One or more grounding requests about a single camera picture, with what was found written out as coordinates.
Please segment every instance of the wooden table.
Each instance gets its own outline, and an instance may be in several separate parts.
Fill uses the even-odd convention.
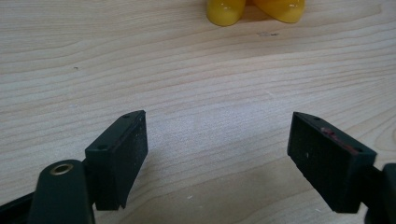
[[[308,0],[296,24],[254,6],[218,27],[205,0],[2,0],[0,204],[84,159],[144,109],[149,154],[126,209],[97,223],[362,223],[287,156],[291,115],[322,117],[396,161],[396,3]]]

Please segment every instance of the yellow object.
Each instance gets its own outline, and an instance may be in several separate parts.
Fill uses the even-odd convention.
[[[304,13],[304,0],[253,0],[269,16],[283,22],[297,22]],[[246,0],[207,0],[206,16],[214,24],[228,26],[242,17]]]

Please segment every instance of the screw hole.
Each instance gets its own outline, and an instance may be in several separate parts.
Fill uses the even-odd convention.
[[[104,150],[107,148],[107,145],[100,145],[97,147],[99,150]]]
[[[50,173],[52,175],[64,175],[72,169],[73,169],[72,164],[65,163],[65,164],[55,166],[54,168],[52,168],[52,170],[50,170]]]

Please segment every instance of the table surface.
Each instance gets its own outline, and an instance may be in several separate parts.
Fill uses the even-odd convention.
[[[322,117],[396,161],[396,3],[309,0],[295,24],[205,0],[2,0],[0,203],[147,111],[125,209],[97,223],[362,223],[331,211],[287,156],[291,115]]]

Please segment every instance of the yellow toy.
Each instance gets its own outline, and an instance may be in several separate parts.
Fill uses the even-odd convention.
[[[305,0],[253,0],[276,20],[294,23],[303,15]],[[206,16],[214,24],[229,26],[242,17],[246,0],[207,0]]]

